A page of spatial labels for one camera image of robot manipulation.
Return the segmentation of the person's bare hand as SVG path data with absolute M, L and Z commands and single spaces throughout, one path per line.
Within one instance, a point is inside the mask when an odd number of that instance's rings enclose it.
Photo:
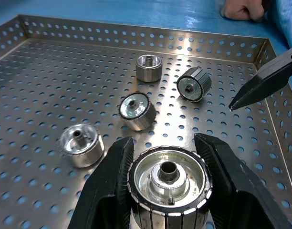
M 225 0 L 220 12 L 222 17 L 238 21 L 259 21 L 264 13 L 262 0 Z

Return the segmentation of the blue sleeve of person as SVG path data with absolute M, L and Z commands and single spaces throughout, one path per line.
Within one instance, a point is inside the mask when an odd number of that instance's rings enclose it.
M 267 0 L 265 19 L 273 23 L 292 48 L 292 0 Z

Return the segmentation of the metal roller with dark segments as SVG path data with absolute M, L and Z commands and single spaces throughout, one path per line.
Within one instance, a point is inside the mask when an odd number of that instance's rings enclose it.
M 207 72 L 199 67 L 191 67 L 178 78 L 177 90 L 183 99 L 197 103 L 210 90 L 211 84 Z
M 197 153 L 159 146 L 133 160 L 127 188 L 140 229 L 203 229 L 213 179 Z

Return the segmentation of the perforated steel tray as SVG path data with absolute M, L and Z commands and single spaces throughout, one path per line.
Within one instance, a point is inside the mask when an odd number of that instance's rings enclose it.
M 136 77 L 152 54 L 162 76 Z M 194 149 L 195 133 L 227 142 L 275 197 L 292 225 L 292 89 L 231 112 L 238 90 L 275 57 L 268 39 L 21 15 L 0 26 L 0 229 L 65 229 L 91 169 L 60 151 L 64 128 L 95 125 L 105 147 L 125 136 L 135 151 Z M 199 67 L 212 80 L 201 101 L 183 99 L 178 78 Z M 152 125 L 134 131 L 118 107 L 145 93 Z

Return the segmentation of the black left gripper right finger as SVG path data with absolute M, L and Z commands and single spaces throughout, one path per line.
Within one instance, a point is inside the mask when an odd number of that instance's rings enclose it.
M 195 134 L 197 153 L 213 178 L 209 210 L 216 229 L 292 229 L 260 178 L 217 137 Z

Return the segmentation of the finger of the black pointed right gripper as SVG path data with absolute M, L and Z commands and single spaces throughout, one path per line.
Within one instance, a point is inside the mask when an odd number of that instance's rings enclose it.
M 259 102 L 282 89 L 292 76 L 292 48 L 263 65 L 235 95 L 231 111 Z

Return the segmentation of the smooth silver metal roller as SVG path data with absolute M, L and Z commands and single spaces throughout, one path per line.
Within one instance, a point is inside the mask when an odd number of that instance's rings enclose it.
M 58 140 L 61 152 L 77 168 L 96 164 L 104 155 L 104 143 L 99 130 L 89 123 L 77 123 L 63 130 Z
M 141 55 L 136 60 L 136 77 L 146 83 L 157 82 L 162 76 L 162 66 L 160 57 L 152 54 Z
M 134 92 L 126 96 L 121 101 L 118 112 L 125 125 L 134 131 L 147 129 L 156 118 L 156 109 L 143 92 Z

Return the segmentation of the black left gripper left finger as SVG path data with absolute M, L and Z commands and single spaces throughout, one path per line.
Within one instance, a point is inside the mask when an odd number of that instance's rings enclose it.
M 134 157 L 134 141 L 115 141 L 87 179 L 68 229 L 129 229 L 130 195 L 127 173 Z

